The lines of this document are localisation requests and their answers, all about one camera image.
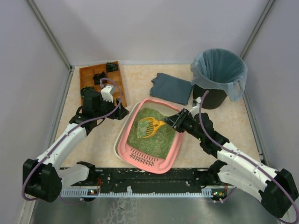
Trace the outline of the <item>yellow plastic litter scoop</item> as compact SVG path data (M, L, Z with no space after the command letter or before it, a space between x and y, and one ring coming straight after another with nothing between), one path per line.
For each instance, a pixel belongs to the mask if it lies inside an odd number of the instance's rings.
M137 137L140 139L150 138L164 125L166 125L164 121L154 117L143 118L137 123Z

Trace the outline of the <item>pink litter box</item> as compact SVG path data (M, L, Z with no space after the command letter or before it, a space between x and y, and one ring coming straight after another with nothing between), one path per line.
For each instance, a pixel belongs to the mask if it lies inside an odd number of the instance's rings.
M170 102L155 98L145 98L144 100L136 103L118 134L117 140L114 144L114 151L120 159L135 166L136 168L154 174L164 174L170 170L177 157L183 143L184 133L175 133L169 153L165 159L151 156L130 146L127 143L129 132L138 111L143 108L157 110L167 117L182 110L180 107L177 107Z

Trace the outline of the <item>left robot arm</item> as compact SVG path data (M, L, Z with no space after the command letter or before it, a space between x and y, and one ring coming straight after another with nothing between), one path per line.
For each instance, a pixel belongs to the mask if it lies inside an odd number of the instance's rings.
M115 86L107 85L101 91L86 91L80 106L61 136L36 159L27 159L22 168L22 197L25 200L41 199L53 202L64 188L78 182L91 183L96 178L95 166L77 162L61 170L62 163L73 149L105 119L121 120L129 111L113 99Z

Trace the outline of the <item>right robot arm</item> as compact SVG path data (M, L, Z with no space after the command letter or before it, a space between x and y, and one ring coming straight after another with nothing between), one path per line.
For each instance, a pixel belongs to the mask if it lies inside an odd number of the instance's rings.
M187 109L163 119L179 133L187 132L217 159L210 169L220 182L233 185L253 196L273 216L281 219L299 197L292 174L258 162L214 130L207 113L192 115Z

